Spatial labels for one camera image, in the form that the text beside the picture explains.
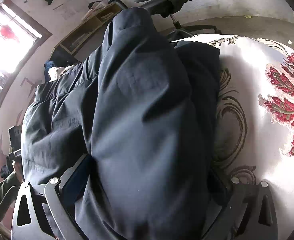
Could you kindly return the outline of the blue pillow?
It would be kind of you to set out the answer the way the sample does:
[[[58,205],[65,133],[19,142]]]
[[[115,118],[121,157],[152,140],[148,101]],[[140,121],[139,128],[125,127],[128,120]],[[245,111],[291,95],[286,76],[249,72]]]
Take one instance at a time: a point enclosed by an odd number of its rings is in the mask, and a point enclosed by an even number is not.
[[[56,64],[54,63],[54,61],[46,61],[44,63],[44,79],[45,79],[45,82],[50,81],[49,70],[51,68],[54,68],[54,67],[56,67]]]

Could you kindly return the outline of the red hanging window ornament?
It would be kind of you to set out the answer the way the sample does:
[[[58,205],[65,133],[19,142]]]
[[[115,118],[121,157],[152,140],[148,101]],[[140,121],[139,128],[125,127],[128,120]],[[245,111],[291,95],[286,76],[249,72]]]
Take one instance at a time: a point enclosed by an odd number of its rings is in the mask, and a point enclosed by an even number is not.
[[[5,37],[7,39],[14,39],[15,38],[14,32],[12,31],[12,29],[8,25],[1,26],[0,33],[3,37]]]

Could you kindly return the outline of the wooden desk with shelf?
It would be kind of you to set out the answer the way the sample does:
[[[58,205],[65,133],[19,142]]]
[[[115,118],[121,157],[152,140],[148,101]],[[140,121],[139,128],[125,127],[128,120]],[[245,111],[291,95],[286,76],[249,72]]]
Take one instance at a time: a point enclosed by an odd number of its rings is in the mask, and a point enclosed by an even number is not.
[[[121,10],[121,7],[112,3],[93,12],[91,16],[72,30],[53,48],[49,61],[54,61],[58,66],[63,66],[75,61],[75,56],[79,50],[81,50],[99,29],[110,22]]]

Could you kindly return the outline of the window with brown frame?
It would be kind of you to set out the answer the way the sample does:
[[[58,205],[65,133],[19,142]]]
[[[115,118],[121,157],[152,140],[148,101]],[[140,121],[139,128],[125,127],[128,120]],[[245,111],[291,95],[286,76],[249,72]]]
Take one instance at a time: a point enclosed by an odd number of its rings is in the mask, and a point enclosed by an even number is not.
[[[0,106],[13,80],[36,52],[52,36],[39,22],[12,0],[0,5],[0,29],[8,25],[15,34],[7,39],[0,33]]]

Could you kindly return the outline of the dark navy puffer jacket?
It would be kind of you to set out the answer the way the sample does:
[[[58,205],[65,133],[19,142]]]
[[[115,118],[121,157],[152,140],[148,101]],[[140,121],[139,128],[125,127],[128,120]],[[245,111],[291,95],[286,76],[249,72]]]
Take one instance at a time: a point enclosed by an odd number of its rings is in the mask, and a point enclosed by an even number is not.
[[[220,73],[217,48],[171,44],[145,9],[123,10],[83,63],[37,87],[23,120],[24,178],[47,183],[89,154],[75,204],[89,239],[196,239]]]

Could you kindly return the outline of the floral satin bed quilt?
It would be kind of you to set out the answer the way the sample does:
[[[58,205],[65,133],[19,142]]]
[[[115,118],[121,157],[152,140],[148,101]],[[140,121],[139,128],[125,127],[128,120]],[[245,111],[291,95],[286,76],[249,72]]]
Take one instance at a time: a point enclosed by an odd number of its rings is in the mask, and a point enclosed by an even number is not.
[[[210,167],[230,168],[246,151],[260,154],[266,168],[274,170],[275,154],[294,127],[294,80],[286,75],[294,68],[294,55],[280,66],[271,61],[278,51],[247,37],[205,44],[219,50],[221,67]]]

